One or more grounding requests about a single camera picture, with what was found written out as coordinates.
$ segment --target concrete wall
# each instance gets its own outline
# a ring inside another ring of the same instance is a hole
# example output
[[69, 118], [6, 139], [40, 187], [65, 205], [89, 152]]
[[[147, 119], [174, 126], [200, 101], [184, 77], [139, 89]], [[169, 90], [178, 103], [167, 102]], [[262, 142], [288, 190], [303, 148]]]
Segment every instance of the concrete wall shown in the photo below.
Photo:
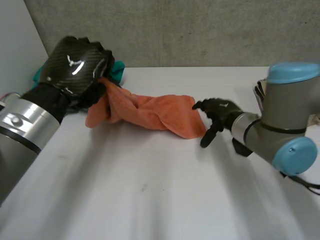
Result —
[[100, 41], [128, 67], [320, 60], [319, 0], [25, 0], [50, 53]]

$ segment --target metal cylinder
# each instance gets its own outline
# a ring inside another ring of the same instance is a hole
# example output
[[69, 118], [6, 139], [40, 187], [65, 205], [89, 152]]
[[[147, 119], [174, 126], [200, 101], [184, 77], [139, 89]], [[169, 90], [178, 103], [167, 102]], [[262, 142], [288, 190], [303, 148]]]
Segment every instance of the metal cylinder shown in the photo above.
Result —
[[50, 113], [24, 99], [0, 112], [0, 204], [59, 126]]

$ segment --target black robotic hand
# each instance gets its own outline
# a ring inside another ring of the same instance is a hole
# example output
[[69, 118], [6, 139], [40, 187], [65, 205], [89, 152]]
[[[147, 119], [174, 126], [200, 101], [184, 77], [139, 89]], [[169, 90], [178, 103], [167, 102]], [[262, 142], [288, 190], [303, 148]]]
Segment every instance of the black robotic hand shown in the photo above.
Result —
[[115, 59], [110, 50], [88, 38], [63, 38], [55, 47], [40, 76], [40, 84], [59, 89], [70, 100], [70, 106], [88, 108], [105, 92], [98, 83], [112, 71]]
[[212, 142], [217, 132], [222, 132], [224, 128], [231, 130], [234, 120], [243, 113], [234, 102], [221, 98], [198, 101], [192, 109], [201, 109], [212, 120], [211, 127], [206, 131], [200, 142], [203, 148], [206, 148]]
[[38, 105], [59, 123], [67, 109], [96, 104], [106, 88], [98, 79], [109, 77], [115, 59], [110, 50], [88, 38], [63, 38], [43, 66], [39, 85], [21, 98]]

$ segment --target cable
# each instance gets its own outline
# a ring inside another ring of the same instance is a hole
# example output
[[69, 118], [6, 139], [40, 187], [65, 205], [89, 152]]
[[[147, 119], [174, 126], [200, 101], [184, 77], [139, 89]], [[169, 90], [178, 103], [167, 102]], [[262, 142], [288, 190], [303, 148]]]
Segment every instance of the cable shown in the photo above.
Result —
[[3, 95], [2, 97], [0, 97], [0, 102], [5, 102], [6, 101], [6, 99], [7, 99], [7, 97], [9, 97], [9, 96], [11, 96], [11, 95], [17, 95], [19, 98], [21, 97], [21, 95], [19, 94], [19, 93], [17, 93], [17, 92], [8, 92], [8, 93], [6, 93], [5, 95]]
[[308, 189], [313, 194], [320, 196], [320, 192], [315, 191], [315, 190], [320, 190], [319, 184], [307, 182], [306, 180], [303, 180], [301, 177], [298, 177], [298, 176], [287, 176], [287, 175], [283, 174], [282, 172], [280, 172], [280, 174], [282, 175], [282, 177], [284, 177], [284, 178], [288, 177], [292, 181], [296, 182], [297, 184], [304, 186], [306, 189]]

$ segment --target robotic hand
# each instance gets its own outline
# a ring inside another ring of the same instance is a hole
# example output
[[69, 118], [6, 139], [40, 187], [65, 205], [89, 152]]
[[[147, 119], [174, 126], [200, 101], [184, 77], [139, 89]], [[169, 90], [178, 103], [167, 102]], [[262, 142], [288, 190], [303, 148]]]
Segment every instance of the robotic hand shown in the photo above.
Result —
[[0, 112], [0, 204], [57, 131], [67, 108], [88, 108], [105, 92], [112, 52], [87, 38], [63, 38], [42, 70], [39, 85]]
[[280, 63], [269, 69], [261, 118], [243, 112], [230, 100], [211, 98], [197, 102], [212, 126], [201, 140], [207, 147], [217, 132], [231, 131], [235, 151], [252, 152], [284, 176], [296, 179], [314, 163], [318, 148], [305, 132], [308, 118], [320, 112], [320, 66], [312, 63]]

